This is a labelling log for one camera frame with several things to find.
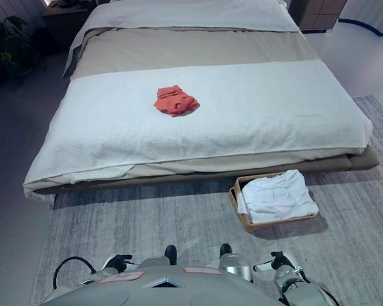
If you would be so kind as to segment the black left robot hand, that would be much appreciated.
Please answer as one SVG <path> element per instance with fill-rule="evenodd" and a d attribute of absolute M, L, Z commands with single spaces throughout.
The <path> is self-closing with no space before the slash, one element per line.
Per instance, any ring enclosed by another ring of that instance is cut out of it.
<path fill-rule="evenodd" d="M 124 272 L 126 270 L 127 264 L 130 264 L 132 259 L 131 254 L 115 254 L 111 255 L 102 266 L 102 270 L 106 268 L 115 268 L 118 273 Z"/>

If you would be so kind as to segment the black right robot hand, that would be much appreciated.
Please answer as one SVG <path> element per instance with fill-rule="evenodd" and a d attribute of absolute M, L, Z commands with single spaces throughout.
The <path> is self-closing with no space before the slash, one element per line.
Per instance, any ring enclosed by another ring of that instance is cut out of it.
<path fill-rule="evenodd" d="M 282 251 L 273 251 L 271 252 L 272 259 L 263 263 L 253 265 L 254 272 L 266 272 L 271 270 L 277 270 L 279 267 L 287 265 L 291 268 L 294 268 L 291 260 L 284 255 Z"/>

